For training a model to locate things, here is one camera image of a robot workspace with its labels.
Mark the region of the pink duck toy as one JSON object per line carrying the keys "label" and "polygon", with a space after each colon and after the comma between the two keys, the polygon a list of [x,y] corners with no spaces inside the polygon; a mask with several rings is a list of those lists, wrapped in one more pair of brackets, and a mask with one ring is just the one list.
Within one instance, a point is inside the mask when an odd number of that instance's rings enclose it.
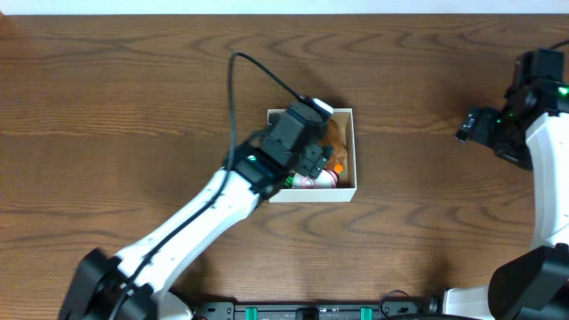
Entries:
{"label": "pink duck toy", "polygon": [[321,188],[337,188],[339,176],[336,172],[330,170],[322,170],[316,178],[302,176],[296,173],[290,183],[291,188],[297,189],[321,189]]}

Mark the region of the brown plush toy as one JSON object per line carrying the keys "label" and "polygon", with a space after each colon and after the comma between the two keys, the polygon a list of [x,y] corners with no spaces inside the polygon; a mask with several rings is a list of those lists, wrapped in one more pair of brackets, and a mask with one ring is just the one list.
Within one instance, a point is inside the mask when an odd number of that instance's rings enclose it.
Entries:
{"label": "brown plush toy", "polygon": [[319,145],[321,147],[328,146],[333,148],[325,169],[337,174],[343,173],[346,170],[345,161],[349,153],[343,142],[340,127],[332,119],[327,122],[326,134],[319,142]]}

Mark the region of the green ball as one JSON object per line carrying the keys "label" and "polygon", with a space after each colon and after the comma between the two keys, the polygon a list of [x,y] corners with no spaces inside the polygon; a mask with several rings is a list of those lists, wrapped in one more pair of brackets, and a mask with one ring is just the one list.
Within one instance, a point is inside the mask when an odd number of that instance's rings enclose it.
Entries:
{"label": "green ball", "polygon": [[285,186],[286,186],[287,188],[290,188],[290,187],[293,185],[293,180],[294,180],[294,176],[293,176],[293,175],[292,175],[292,176],[289,176],[289,177],[286,179],[285,183],[284,183]]}

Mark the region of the white cardboard box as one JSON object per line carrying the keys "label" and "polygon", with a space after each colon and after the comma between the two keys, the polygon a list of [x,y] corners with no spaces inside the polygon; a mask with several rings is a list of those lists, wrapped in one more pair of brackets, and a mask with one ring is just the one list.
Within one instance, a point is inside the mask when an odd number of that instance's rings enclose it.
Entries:
{"label": "white cardboard box", "polygon": [[339,186],[337,188],[318,189],[285,188],[269,199],[271,203],[342,203],[352,200],[357,191],[357,162],[352,109],[336,108],[332,120],[339,126],[342,140],[348,151],[345,171],[339,174]]}

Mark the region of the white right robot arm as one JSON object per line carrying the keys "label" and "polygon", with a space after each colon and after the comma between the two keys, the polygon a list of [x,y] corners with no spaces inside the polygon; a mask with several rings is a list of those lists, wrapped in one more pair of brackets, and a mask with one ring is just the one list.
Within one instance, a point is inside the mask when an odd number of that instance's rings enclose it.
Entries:
{"label": "white right robot arm", "polygon": [[528,253],[487,285],[445,292],[441,312],[469,319],[568,317],[568,86],[540,79],[508,95],[502,111],[473,108],[456,132],[533,172],[535,218]]}

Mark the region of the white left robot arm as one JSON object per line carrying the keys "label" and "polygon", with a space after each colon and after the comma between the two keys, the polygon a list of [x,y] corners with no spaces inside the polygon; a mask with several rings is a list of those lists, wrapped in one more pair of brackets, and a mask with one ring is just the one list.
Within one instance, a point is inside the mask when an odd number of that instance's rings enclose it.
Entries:
{"label": "white left robot arm", "polygon": [[270,141],[233,146],[202,191],[163,225],[108,258],[99,250],[79,263],[58,317],[190,319],[170,292],[181,273],[221,234],[251,215],[293,172],[316,177],[333,147],[315,142],[287,148]]}

